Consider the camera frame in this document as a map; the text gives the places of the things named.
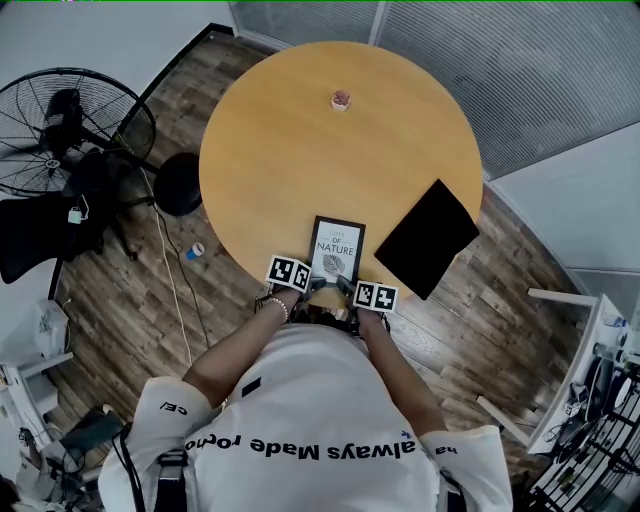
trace black office chair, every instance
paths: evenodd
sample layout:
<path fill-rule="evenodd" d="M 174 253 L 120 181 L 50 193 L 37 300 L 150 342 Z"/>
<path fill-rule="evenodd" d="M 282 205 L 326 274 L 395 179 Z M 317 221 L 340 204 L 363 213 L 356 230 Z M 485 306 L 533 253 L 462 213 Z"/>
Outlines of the black office chair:
<path fill-rule="evenodd" d="M 111 227 L 131 260 L 130 250 L 117 214 L 139 204 L 153 205 L 153 197 L 119 201 L 120 184 L 131 166 L 98 151 L 88 153 L 60 194 L 0 201 L 0 276 L 13 283 L 33 267 L 51 258 L 71 261 L 87 250 L 102 252 L 103 232 Z M 69 223 L 69 211 L 80 208 L 87 220 Z"/>

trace book cover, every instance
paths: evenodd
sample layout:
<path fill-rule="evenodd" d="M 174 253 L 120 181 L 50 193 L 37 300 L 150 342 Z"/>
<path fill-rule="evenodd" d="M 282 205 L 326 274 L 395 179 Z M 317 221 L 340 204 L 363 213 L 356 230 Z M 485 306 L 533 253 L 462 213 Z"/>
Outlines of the book cover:
<path fill-rule="evenodd" d="M 316 216 L 309 248 L 312 277 L 324 277 L 333 287 L 340 275 L 355 283 L 364 231 L 364 224 Z"/>

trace metal rack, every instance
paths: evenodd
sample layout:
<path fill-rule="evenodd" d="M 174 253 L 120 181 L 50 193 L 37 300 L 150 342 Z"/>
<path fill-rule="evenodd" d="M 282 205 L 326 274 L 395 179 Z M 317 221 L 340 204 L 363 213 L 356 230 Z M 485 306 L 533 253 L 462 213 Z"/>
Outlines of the metal rack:
<path fill-rule="evenodd" d="M 548 510 L 597 512 L 626 474 L 640 474 L 640 376 L 624 403 L 600 419 L 583 448 L 552 463 L 529 489 Z"/>

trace round wooden table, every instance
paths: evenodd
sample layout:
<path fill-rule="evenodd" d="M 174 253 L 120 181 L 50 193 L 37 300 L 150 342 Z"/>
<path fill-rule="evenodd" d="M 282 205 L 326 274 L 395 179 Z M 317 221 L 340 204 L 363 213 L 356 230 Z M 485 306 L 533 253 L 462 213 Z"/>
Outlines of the round wooden table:
<path fill-rule="evenodd" d="M 346 112 L 331 107 L 339 89 L 351 94 Z M 251 68 L 217 105 L 200 151 L 211 225 L 260 281 L 273 254 L 306 261 L 321 215 L 365 224 L 360 279 L 409 295 L 374 252 L 437 178 L 477 219 L 482 165 L 458 104 L 415 64 L 359 43 L 306 44 Z M 312 303 L 344 300 L 330 288 Z"/>

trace small pink object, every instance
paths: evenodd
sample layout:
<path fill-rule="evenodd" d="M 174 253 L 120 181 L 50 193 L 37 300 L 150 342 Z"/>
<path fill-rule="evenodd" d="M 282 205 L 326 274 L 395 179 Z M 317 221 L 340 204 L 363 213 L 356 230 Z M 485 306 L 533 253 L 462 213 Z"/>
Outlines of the small pink object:
<path fill-rule="evenodd" d="M 351 95 L 347 91 L 336 91 L 331 98 L 331 106 L 334 110 L 344 112 L 351 104 Z"/>

